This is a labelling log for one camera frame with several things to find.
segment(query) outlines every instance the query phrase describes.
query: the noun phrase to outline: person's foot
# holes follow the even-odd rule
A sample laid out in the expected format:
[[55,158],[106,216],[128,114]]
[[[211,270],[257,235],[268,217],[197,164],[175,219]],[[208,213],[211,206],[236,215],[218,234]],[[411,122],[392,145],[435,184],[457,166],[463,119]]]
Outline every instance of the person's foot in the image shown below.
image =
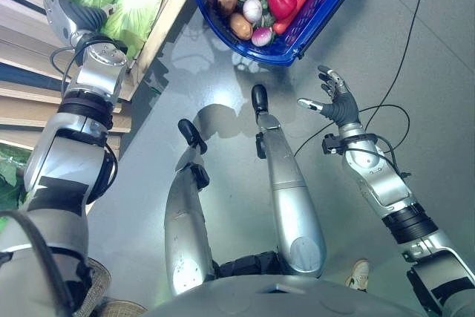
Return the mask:
[[351,274],[345,281],[350,289],[365,291],[368,286],[368,275],[370,273],[370,262],[366,259],[356,261],[351,269]]

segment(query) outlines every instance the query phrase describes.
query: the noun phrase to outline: floor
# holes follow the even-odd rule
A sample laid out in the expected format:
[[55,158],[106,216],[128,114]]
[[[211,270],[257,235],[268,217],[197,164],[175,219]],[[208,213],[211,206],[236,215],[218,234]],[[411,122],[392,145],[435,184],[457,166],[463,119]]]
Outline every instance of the floor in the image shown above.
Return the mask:
[[[327,124],[295,103],[299,97],[327,100],[316,65],[337,68],[360,108],[377,104],[396,73],[415,6],[416,0],[346,0],[305,57],[279,68],[230,51],[189,0],[134,98],[134,134],[124,140],[117,181],[90,215],[90,256],[112,273],[109,296],[148,309],[170,298],[163,215],[174,166],[186,148],[179,119],[193,120],[209,146],[204,160],[212,182],[200,199],[214,259],[223,263],[274,249],[266,162],[255,153],[252,86],[267,87],[270,111],[296,150]],[[474,42],[474,0],[422,0],[387,99],[410,114],[409,136],[396,151],[399,166],[412,173],[408,184],[472,261]],[[150,87],[162,91],[160,97]],[[399,111],[383,108],[370,130],[397,143],[405,126]],[[321,138],[310,141],[297,160],[327,240],[322,278],[343,284],[353,262],[366,257],[372,264],[368,292],[422,313],[405,278],[409,266],[343,173],[341,158],[323,155]]]

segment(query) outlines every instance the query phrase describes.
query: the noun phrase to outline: blue plastic basket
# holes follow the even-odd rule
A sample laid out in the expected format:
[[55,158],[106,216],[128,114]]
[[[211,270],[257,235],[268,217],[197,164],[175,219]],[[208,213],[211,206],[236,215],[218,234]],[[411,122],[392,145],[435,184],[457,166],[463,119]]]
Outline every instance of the blue plastic basket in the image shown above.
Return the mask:
[[213,31],[232,50],[259,62],[290,66],[301,59],[305,50],[331,19],[343,0],[307,0],[304,7],[287,28],[269,46],[258,48],[250,41],[239,40],[229,28],[228,19],[217,9],[217,0],[197,0],[201,13]]

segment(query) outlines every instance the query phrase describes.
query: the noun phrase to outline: black wire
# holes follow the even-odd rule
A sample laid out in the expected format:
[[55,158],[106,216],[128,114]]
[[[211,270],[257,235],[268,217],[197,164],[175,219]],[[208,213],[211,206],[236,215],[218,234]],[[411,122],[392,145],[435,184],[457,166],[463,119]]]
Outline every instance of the black wire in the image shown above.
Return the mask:
[[67,50],[74,50],[74,47],[73,46],[66,46],[65,48],[57,48],[55,49],[55,51],[53,51],[50,55],[50,63],[51,65],[54,67],[55,70],[57,70],[58,72],[60,72],[60,74],[65,74],[63,72],[63,70],[61,68],[59,68],[56,63],[54,62],[54,57],[58,54],[58,53],[61,53],[63,51],[67,51]]
[[324,126],[322,129],[320,129],[319,131],[317,131],[316,133],[314,133],[311,137],[309,137],[307,140],[304,141],[304,143],[302,145],[300,145],[298,147],[298,149],[295,151],[294,153],[294,157],[297,156],[298,152],[305,146],[305,144],[307,144],[311,139],[313,139],[314,137],[316,137],[317,135],[319,135],[323,130],[325,130],[326,128],[328,128],[329,126],[331,126],[332,124],[334,124],[335,122],[331,122],[330,124]]
[[400,139],[400,141],[394,145],[393,147],[393,150],[396,150],[407,138],[408,134],[409,134],[409,130],[410,130],[410,117],[409,117],[409,113],[406,112],[406,110],[401,107],[400,105],[397,105],[397,104],[382,104],[382,105],[374,105],[372,107],[368,107],[368,108],[365,108],[365,109],[361,109],[359,112],[360,113],[363,113],[364,111],[369,111],[371,109],[374,109],[374,108],[384,108],[384,107],[393,107],[393,108],[397,108],[399,109],[400,111],[402,111],[404,113],[404,115],[406,116],[406,119],[407,119],[407,126],[406,126],[406,132],[404,133],[404,135],[402,136],[402,139]]
[[391,162],[391,160],[389,160],[387,157],[383,155],[380,155],[373,151],[364,150],[362,148],[346,148],[345,151],[360,151],[360,152],[365,152],[367,154],[372,154],[374,156],[380,157],[381,159],[383,159],[384,161],[390,164],[390,166],[393,168],[394,172],[397,173],[398,176],[401,176],[401,172],[399,171],[399,169]]
[[409,41],[410,41],[410,36],[413,32],[413,26],[414,26],[414,22],[416,20],[416,15],[417,15],[417,10],[419,9],[419,5],[421,4],[421,0],[417,0],[417,5],[416,5],[416,9],[414,10],[414,14],[413,14],[413,18],[410,22],[410,27],[409,27],[409,33],[407,35],[407,40],[406,40],[406,45],[404,47],[404,52],[402,53],[402,58],[401,58],[401,61],[399,63],[399,67],[398,67],[398,70],[396,72],[396,75],[394,76],[394,79],[393,79],[393,82],[391,83],[390,87],[387,89],[387,92],[386,94],[384,95],[383,99],[381,100],[381,102],[379,103],[379,105],[376,106],[376,110],[374,111],[373,115],[371,116],[370,120],[368,120],[368,123],[366,124],[366,127],[364,128],[364,130],[367,130],[368,129],[368,125],[371,123],[371,121],[373,120],[374,116],[376,115],[376,113],[378,113],[378,110],[380,109],[380,107],[382,106],[382,104],[384,103],[384,101],[387,99],[387,97],[389,96],[390,92],[393,90],[393,87],[394,85],[396,84],[396,81],[397,79],[399,78],[399,74],[401,73],[401,69],[402,69],[402,64],[404,63],[404,59],[406,58],[406,53],[407,53],[407,48],[409,47]]
[[47,280],[49,280],[53,288],[53,294],[61,312],[59,316],[72,316],[74,307],[73,299],[51,255],[50,248],[46,245],[45,239],[38,228],[36,228],[31,219],[21,211],[0,211],[0,217],[13,218],[23,229],[31,242],[36,257],[39,259],[40,266],[45,271]]
[[[404,133],[404,136],[402,137],[402,139],[399,141],[399,143],[393,147],[393,150],[396,150],[396,148],[398,148],[407,138],[407,135],[409,134],[409,130],[410,130],[410,117],[409,117],[409,114],[406,112],[406,110],[401,107],[400,105],[396,105],[396,104],[383,104],[383,105],[380,105],[381,107],[392,107],[392,108],[397,108],[399,109],[400,111],[402,111],[404,113],[404,115],[406,116],[407,118],[407,127],[406,127],[406,132]],[[377,108],[378,106],[377,105],[374,105],[372,107],[368,107],[368,108],[365,108],[365,109],[361,109],[359,112],[360,113],[363,113],[365,111],[369,111],[371,109],[374,109],[374,108]],[[318,130],[316,133],[314,133],[311,137],[309,137],[307,140],[305,140],[302,145],[300,145],[298,147],[298,149],[295,151],[294,153],[294,157],[297,156],[298,152],[311,140],[313,139],[314,137],[316,137],[317,135],[319,135],[323,130],[325,130],[326,128],[328,128],[329,126],[331,126],[334,122],[331,122],[330,124],[324,126],[323,128],[321,128],[320,130]]]
[[385,137],[382,137],[382,136],[380,136],[380,135],[376,135],[376,137],[377,137],[378,139],[380,139],[380,140],[383,140],[383,141],[386,143],[386,145],[387,145],[387,147],[389,148],[389,151],[390,151],[390,153],[391,153],[391,161],[393,161],[394,167],[397,168],[397,172],[400,172],[400,171],[399,171],[399,167],[398,167],[398,163],[396,162],[396,155],[394,154],[394,148],[393,148],[393,146],[391,145],[390,141],[389,141],[388,139],[386,139]]
[[115,153],[112,151],[111,147],[109,146],[109,144],[105,144],[105,147],[107,148],[107,150],[109,151],[109,153],[112,155],[112,160],[114,161],[114,173],[112,174],[112,178],[111,180],[109,181],[107,187],[105,187],[105,191],[107,191],[109,189],[109,187],[112,186],[112,183],[114,183],[114,181],[116,180],[116,177],[117,177],[117,171],[119,169],[119,163],[117,162],[117,158],[116,158],[116,155]]
[[66,83],[66,78],[68,77],[68,72],[71,69],[71,66],[73,65],[74,61],[76,58],[81,54],[84,53],[84,50],[88,48],[91,45],[96,45],[96,44],[112,44],[115,45],[115,42],[112,40],[93,40],[88,43],[86,47],[84,47],[81,51],[77,51],[73,58],[69,61],[68,66],[66,66],[66,70],[62,75],[62,80],[61,80],[61,98],[63,99],[65,97],[65,83]]

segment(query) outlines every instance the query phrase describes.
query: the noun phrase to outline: white shoe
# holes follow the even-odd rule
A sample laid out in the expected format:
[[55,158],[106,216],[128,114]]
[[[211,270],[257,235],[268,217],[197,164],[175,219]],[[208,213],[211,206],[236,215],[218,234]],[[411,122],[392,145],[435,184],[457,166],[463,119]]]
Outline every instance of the white shoe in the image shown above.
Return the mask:
[[356,261],[351,269],[351,274],[345,281],[350,289],[365,291],[368,286],[368,275],[370,274],[370,262],[366,259]]

